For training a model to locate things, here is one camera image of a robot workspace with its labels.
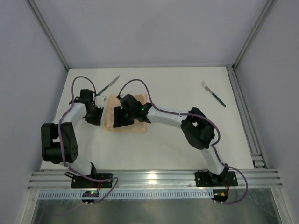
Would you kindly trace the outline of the beige cloth napkin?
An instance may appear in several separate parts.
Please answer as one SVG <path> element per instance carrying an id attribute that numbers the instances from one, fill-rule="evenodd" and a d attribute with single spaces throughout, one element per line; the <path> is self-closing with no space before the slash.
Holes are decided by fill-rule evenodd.
<path id="1" fill-rule="evenodd" d="M 146 123 L 134 121 L 134 124 L 129 126 L 122 126 L 114 128 L 114 108 L 121 106 L 117 95 L 110 95 L 107 102 L 103 130 L 106 132 L 128 132 L 128 133 L 145 133 L 147 132 Z"/>

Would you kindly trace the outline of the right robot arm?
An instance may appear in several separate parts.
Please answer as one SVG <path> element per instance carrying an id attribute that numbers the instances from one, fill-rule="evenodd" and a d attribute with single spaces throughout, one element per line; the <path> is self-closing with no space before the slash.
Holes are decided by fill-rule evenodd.
<path id="1" fill-rule="evenodd" d="M 208 165 L 207 172 L 211 181 L 218 186 L 226 182 L 229 168 L 211 148 L 216 127 L 200 109 L 193 107 L 187 112 L 168 112 L 158 109 L 152 103 L 142 104 L 130 94 L 118 95 L 116 98 L 121 105 L 114 108 L 114 128 L 130 126 L 135 121 L 178 128 L 183 132 L 187 142 L 202 153 Z"/>

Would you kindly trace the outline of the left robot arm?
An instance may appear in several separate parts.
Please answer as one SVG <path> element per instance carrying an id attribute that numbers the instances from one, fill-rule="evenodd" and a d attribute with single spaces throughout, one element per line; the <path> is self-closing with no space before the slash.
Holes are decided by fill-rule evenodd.
<path id="1" fill-rule="evenodd" d="M 80 95 L 71 100 L 68 110 L 60 119 L 41 126 L 43 160 L 63 165 L 88 180 L 95 179 L 97 171 L 94 164 L 78 157 L 74 129 L 83 119 L 88 124 L 100 126 L 102 114 L 103 108 L 95 103 L 95 92 L 82 89 Z"/>

